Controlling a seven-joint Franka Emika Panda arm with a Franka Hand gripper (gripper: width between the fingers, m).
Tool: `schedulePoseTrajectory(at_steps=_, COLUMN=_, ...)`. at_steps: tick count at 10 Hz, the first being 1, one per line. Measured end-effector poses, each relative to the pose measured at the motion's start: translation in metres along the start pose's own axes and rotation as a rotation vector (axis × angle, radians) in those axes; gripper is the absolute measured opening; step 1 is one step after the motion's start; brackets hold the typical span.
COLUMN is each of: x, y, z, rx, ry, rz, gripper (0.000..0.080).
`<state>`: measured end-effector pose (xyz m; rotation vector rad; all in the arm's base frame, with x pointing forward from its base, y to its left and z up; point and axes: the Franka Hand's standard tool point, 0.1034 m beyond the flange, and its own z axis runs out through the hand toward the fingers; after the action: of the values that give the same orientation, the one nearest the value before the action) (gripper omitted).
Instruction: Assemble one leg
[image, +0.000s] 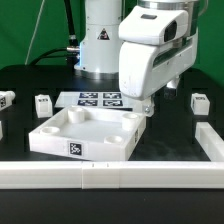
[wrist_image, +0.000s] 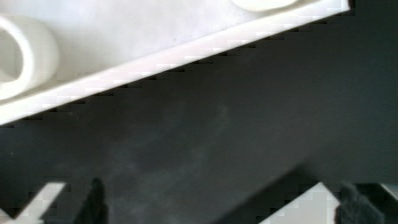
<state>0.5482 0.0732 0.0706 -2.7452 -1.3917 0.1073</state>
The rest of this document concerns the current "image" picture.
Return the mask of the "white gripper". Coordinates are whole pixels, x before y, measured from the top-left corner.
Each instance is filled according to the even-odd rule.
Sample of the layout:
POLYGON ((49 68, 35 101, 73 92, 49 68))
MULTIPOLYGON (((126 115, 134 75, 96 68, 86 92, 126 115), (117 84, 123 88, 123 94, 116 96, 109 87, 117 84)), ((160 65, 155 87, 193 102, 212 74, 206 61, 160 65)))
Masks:
POLYGON ((151 96, 166 85, 178 88, 180 77, 197 54, 196 5, 137 5, 119 26, 119 88, 144 100, 142 111, 154 115, 151 96))

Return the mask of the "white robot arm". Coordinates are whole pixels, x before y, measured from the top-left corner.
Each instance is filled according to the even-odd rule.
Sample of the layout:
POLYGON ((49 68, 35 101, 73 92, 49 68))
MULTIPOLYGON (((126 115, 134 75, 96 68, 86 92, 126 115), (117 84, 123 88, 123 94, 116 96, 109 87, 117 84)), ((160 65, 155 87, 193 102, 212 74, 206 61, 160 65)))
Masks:
POLYGON ((85 0, 86 32, 80 43, 80 75, 119 80, 134 110, 154 113, 153 95, 176 89, 197 55, 198 17, 208 0, 137 0, 129 15, 125 0, 85 0))

